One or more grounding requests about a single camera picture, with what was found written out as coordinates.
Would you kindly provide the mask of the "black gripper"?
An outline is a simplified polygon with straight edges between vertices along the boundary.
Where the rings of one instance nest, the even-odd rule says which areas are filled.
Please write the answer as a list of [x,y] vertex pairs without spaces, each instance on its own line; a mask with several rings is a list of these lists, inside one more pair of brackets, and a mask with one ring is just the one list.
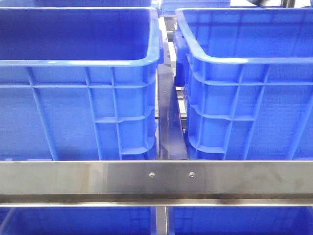
[[268,0],[247,0],[249,3],[256,6],[265,6]]

